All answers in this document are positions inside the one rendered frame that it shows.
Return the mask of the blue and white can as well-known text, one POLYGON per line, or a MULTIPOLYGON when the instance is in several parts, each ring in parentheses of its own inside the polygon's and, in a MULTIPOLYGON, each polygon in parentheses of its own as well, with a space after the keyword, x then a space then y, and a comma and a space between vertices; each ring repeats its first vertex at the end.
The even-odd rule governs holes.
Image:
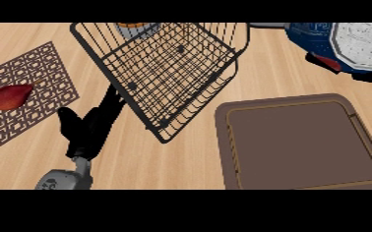
POLYGON ((306 51, 306 60, 372 84, 372 23, 251 23, 257 29, 282 29, 306 51))

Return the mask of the brown patterned placemat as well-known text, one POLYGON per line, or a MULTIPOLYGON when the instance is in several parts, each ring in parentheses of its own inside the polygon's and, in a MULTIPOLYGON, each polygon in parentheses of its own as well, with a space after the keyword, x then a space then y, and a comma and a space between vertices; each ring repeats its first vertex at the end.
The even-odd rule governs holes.
POLYGON ((37 83, 25 104, 0 110, 0 146, 78 99, 77 89, 52 42, 0 64, 0 87, 37 83))

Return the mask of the grey and orange can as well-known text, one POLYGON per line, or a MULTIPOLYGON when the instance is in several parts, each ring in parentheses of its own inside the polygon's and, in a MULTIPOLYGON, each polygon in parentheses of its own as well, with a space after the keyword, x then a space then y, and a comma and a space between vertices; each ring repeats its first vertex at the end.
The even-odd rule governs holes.
POLYGON ((161 23, 114 23, 114 26, 124 39, 146 39, 158 32, 161 23))

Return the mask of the red sweet potato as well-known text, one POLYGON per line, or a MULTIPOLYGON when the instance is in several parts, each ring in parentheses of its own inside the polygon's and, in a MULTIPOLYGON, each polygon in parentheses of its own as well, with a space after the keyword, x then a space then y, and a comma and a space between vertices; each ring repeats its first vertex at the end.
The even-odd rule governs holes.
POLYGON ((25 104, 31 95, 32 85, 13 85, 0 88, 0 110, 12 110, 25 104))

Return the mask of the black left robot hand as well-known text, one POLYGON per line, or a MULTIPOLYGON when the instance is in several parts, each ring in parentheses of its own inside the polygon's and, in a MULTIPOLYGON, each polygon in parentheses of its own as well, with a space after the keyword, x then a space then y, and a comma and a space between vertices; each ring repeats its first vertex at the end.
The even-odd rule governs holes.
POLYGON ((58 109, 61 134, 68 139, 66 157, 92 160, 97 156, 125 103, 115 87, 109 86, 100 104, 83 118, 68 107, 58 109))

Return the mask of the brown rectangular tray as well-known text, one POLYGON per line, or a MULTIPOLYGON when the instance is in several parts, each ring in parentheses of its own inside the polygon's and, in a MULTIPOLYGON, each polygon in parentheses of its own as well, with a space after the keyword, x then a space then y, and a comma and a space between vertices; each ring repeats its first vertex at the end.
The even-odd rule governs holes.
POLYGON ((216 128, 229 190, 372 190, 372 136, 342 95, 226 102, 216 128))

